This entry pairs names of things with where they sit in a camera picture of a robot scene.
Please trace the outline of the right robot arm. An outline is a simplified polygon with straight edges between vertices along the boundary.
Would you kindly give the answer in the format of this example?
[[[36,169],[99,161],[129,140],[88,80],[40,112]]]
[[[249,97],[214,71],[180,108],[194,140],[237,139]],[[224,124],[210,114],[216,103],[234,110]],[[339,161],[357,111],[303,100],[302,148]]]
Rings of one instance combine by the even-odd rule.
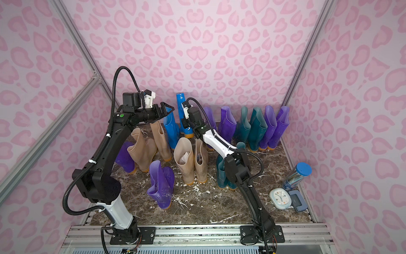
[[[262,160],[255,154],[238,149],[224,140],[211,127],[208,120],[203,119],[207,115],[202,107],[191,106],[188,102],[183,102],[182,107],[185,115],[182,123],[186,127],[191,127],[198,138],[214,148],[223,158],[226,177],[237,186],[248,205],[254,233],[265,245],[284,243],[282,227],[276,225],[252,185],[254,178],[264,171]]]

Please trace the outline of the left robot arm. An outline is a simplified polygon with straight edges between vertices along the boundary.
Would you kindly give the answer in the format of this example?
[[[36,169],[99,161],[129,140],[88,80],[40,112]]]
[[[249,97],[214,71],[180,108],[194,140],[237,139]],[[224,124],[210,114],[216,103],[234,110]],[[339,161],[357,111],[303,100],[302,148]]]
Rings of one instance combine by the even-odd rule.
[[[120,193],[121,184],[111,177],[115,159],[131,132],[139,123],[156,122],[174,111],[174,107],[162,102],[151,108],[142,108],[140,104],[120,106],[111,115],[107,134],[100,146],[82,169],[75,169],[73,182],[66,190],[62,206],[69,215],[82,215],[90,211],[73,211],[68,206],[68,196],[77,186],[83,197],[94,206],[91,210],[104,212],[111,221],[110,229],[119,243],[136,243],[140,238],[135,217],[125,207]]]

